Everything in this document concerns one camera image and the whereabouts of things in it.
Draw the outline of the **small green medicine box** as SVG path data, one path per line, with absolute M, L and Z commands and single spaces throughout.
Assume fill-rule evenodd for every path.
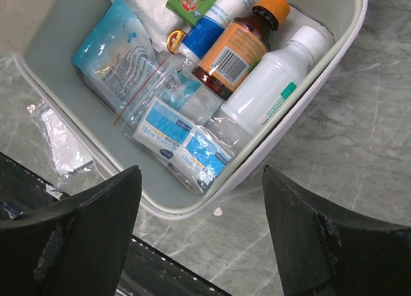
M 168 0 L 167 9 L 194 26 L 217 0 Z

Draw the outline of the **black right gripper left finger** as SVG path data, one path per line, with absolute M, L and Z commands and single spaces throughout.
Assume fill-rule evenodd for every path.
M 132 166 L 1 223 L 2 295 L 114 295 L 142 193 Z

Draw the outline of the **large gauze plastic bag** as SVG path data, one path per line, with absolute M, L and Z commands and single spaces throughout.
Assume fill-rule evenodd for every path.
M 144 26 L 154 49 L 158 52 L 168 51 L 168 35 L 175 30 L 182 30 L 185 22 L 167 9 L 168 0 L 123 0 L 136 13 Z

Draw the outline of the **white blue pill bottle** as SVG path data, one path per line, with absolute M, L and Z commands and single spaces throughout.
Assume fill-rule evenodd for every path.
M 254 0 L 216 0 L 184 37 L 177 52 L 192 63 L 199 63 L 230 22 L 249 13 L 253 4 Z

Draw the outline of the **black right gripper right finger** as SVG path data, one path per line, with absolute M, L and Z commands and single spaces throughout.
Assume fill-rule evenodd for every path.
M 339 206 L 270 166 L 263 193 L 285 295 L 410 294 L 410 227 Z

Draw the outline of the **white green pill bottle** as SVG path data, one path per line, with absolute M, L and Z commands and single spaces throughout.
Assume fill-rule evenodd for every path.
M 328 47 L 317 30 L 303 26 L 282 49 L 264 54 L 221 110 L 250 135 L 275 116 Z

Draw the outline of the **blue white pouch bag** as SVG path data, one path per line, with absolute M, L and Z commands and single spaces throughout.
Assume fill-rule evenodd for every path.
M 169 66 L 125 0 L 114 0 L 71 61 L 115 114 L 137 102 Z

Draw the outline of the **brown bottle orange cap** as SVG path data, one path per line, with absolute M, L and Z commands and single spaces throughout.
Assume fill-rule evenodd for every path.
M 288 17 L 287 0 L 259 0 L 247 15 L 235 18 L 192 70 L 224 101 L 270 51 L 270 36 Z

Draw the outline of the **small red round tin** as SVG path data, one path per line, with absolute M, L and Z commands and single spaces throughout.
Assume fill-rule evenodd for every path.
M 172 31 L 167 38 L 166 47 L 171 54 L 175 54 L 178 50 L 179 45 L 184 40 L 186 32 L 182 30 Z

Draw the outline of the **blue packets plastic bag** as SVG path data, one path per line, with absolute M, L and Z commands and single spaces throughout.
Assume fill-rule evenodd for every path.
M 138 83 L 116 123 L 186 187 L 204 194 L 251 140 L 222 103 L 187 64 L 163 59 Z

